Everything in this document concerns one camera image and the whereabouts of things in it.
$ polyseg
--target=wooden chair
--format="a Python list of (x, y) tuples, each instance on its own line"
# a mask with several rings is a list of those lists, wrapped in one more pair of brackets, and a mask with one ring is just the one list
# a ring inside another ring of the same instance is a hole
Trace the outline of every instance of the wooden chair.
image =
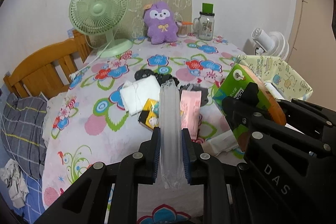
[(28, 97), (28, 91), (32, 96), (43, 92), (48, 98), (67, 91), (69, 85), (63, 84), (53, 62), (59, 62), (70, 83), (69, 75), (78, 70), (71, 54), (79, 52), (84, 63), (92, 50), (85, 41), (85, 35), (74, 30), (73, 36), (74, 38), (46, 46), (24, 59), (11, 75), (4, 77), (8, 90), (19, 97)]

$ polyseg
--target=yellow and black package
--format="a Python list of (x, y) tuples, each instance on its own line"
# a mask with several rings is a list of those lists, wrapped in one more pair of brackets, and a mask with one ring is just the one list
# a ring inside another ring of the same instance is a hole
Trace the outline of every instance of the yellow and black package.
[(148, 99), (145, 103), (140, 116), (139, 123), (148, 129), (153, 130), (159, 126), (159, 102), (153, 99)]

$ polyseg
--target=beige door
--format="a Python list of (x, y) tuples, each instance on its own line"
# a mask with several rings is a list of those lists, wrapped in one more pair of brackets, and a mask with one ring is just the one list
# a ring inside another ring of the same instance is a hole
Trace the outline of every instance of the beige door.
[(331, 28), (334, 0), (303, 0), (288, 63), (309, 83), (308, 100), (336, 111), (336, 41)]

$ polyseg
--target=pink tissue packet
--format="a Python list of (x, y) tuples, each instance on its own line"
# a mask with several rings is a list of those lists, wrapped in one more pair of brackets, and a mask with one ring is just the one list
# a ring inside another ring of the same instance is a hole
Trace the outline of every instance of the pink tissue packet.
[(190, 138), (197, 139), (198, 119), (201, 107), (201, 91), (183, 90), (181, 94), (181, 128), (189, 130)]

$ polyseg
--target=stuffed animal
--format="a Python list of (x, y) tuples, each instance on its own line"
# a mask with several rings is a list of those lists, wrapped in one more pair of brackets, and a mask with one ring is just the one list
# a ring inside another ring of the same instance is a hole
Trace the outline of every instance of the stuffed animal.
[(177, 41), (177, 25), (174, 14), (169, 11), (167, 3), (159, 1), (145, 12), (143, 21), (148, 26), (147, 35), (152, 44)]

